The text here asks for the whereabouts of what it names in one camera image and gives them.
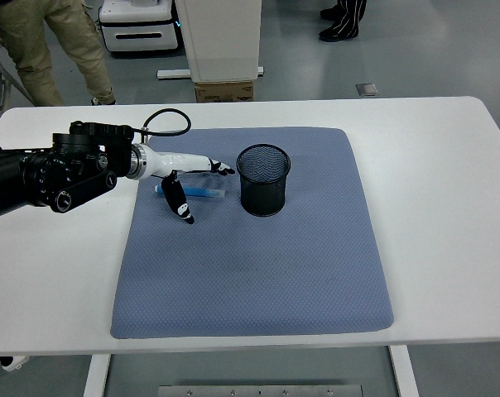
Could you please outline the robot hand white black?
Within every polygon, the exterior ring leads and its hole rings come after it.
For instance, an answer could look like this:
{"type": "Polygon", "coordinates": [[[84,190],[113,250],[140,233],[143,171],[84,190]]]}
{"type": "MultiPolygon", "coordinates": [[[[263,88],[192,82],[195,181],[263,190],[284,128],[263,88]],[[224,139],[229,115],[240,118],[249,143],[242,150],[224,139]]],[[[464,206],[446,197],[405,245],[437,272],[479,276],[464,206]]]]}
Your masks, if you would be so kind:
{"type": "Polygon", "coordinates": [[[156,152],[146,144],[137,144],[135,148],[138,153],[138,173],[134,179],[143,180],[152,176],[160,178],[160,187],[171,211],[189,224],[193,224],[195,220],[178,180],[178,173],[210,172],[222,176],[235,173],[230,166],[204,155],[156,152]]]}

